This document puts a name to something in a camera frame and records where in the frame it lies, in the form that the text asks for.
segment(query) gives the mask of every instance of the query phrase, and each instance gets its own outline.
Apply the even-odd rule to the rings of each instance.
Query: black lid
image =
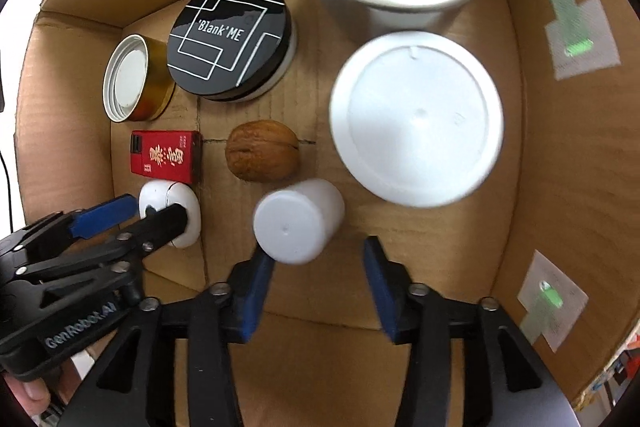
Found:
[[[167,63],[182,89],[238,100],[271,78],[290,38],[284,0],[191,0],[169,36]]]

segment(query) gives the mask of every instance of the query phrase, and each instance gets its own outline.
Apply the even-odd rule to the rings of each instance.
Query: white tape patch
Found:
[[[578,7],[593,41],[593,47],[589,51],[574,57],[569,56],[558,20],[545,26],[556,80],[620,65],[618,47],[600,0],[586,0]]]
[[[562,307],[553,309],[551,316],[544,321],[542,330],[555,353],[574,327],[589,298],[564,272],[536,250],[518,294],[518,300],[528,313],[536,312],[543,282],[551,285],[562,298]]]

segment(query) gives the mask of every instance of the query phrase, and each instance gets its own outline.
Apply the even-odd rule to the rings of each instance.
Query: white can lid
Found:
[[[268,194],[254,212],[260,247],[280,263],[308,263],[324,248],[327,230],[320,209],[295,190]]]
[[[500,97],[455,42],[399,32],[368,42],[338,75],[335,146],[351,174],[393,203],[433,207],[473,192],[502,145]]]
[[[140,101],[148,69],[148,49],[140,35],[122,40],[111,55],[104,73],[102,101],[114,122],[127,120]]]

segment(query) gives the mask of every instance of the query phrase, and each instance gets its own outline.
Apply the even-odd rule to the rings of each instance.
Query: gold tin can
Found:
[[[166,44],[142,35],[125,37],[107,64],[102,101],[114,122],[155,120],[166,109],[175,83]]]

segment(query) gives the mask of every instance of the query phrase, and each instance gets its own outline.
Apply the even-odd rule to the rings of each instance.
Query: cardboard box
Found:
[[[640,130],[634,49],[640,22],[629,4],[601,0],[622,65],[558,82],[545,36],[555,18],[549,0],[469,3],[447,36],[494,78],[504,107],[504,144],[474,194],[417,210],[379,200],[342,165],[327,107],[338,70],[356,46],[319,0],[286,1],[300,47],[266,95],[222,104],[177,88],[159,120],[111,124],[101,100],[111,52],[132,33],[166,41],[188,0],[43,0],[18,99],[18,175],[28,221],[114,194],[137,194],[146,179],[129,170],[132,130],[197,130],[204,138],[196,186],[201,241],[187,250],[165,247],[146,267],[200,291],[251,254],[254,205],[280,186],[234,178],[225,166],[224,140],[239,123],[272,118],[302,141],[300,178],[320,176],[337,185],[347,217],[317,260],[276,268],[256,339],[232,350],[247,425],[392,424],[408,352],[378,331],[360,260],[362,240],[372,234],[414,280],[449,298],[495,295],[518,321],[524,315],[518,291],[534,250],[542,251],[589,296],[557,353],[544,341],[536,344],[569,399],[577,397],[639,315],[640,270],[630,261],[640,243],[634,139]],[[462,355],[456,352],[450,425],[462,417]]]

